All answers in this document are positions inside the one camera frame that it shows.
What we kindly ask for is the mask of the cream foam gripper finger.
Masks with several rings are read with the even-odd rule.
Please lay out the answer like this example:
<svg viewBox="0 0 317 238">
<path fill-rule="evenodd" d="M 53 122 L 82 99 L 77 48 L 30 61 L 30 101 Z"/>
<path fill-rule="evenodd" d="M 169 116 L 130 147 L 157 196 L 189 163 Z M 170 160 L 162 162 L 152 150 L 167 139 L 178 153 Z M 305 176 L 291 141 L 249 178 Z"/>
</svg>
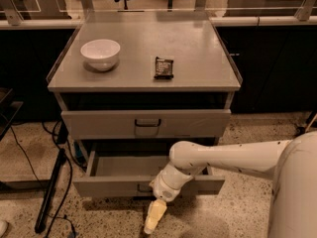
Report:
<svg viewBox="0 0 317 238">
<path fill-rule="evenodd" d="M 155 231 L 166 210 L 166 202 L 161 199 L 156 199 L 150 203 L 144 226 L 146 234 L 152 234 Z"/>
</svg>

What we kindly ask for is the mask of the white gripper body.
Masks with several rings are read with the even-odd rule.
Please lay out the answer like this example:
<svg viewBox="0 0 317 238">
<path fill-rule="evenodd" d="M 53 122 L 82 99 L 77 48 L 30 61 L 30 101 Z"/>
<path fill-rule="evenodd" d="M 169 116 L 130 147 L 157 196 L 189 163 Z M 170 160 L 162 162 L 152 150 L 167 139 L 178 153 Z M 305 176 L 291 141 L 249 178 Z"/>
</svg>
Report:
<svg viewBox="0 0 317 238">
<path fill-rule="evenodd" d="M 164 180 L 162 173 L 159 173 L 151 182 L 150 187 L 156 199 L 164 202 L 172 202 L 179 195 L 180 190 L 170 187 Z"/>
</svg>

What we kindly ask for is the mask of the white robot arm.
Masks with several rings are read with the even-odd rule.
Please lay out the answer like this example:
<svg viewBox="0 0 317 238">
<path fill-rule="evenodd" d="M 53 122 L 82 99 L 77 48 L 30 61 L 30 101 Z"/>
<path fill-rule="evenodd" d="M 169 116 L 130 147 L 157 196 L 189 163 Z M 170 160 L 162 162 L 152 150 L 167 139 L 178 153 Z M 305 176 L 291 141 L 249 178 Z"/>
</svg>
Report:
<svg viewBox="0 0 317 238">
<path fill-rule="evenodd" d="M 151 181 L 144 231 L 151 234 L 182 187 L 213 167 L 272 181 L 267 238 L 317 238 L 317 132 L 292 140 L 225 146 L 172 145 L 169 162 Z"/>
</svg>

